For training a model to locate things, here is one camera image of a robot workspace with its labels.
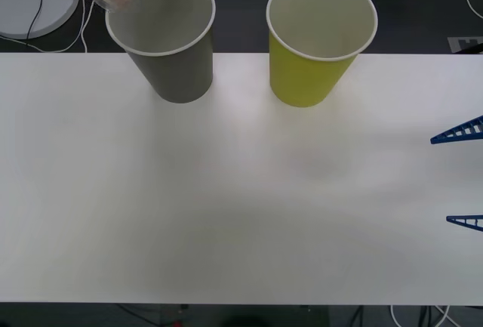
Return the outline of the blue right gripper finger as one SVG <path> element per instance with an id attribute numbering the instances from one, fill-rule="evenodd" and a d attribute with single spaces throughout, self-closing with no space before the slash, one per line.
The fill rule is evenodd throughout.
<path id="1" fill-rule="evenodd" d="M 465 227 L 471 230 L 483 231 L 482 221 L 483 215 L 448 215 L 446 221 L 457 226 Z"/>
<path id="2" fill-rule="evenodd" d="M 466 140 L 481 140 L 483 116 L 450 128 L 430 139 L 431 144 L 450 143 Z"/>

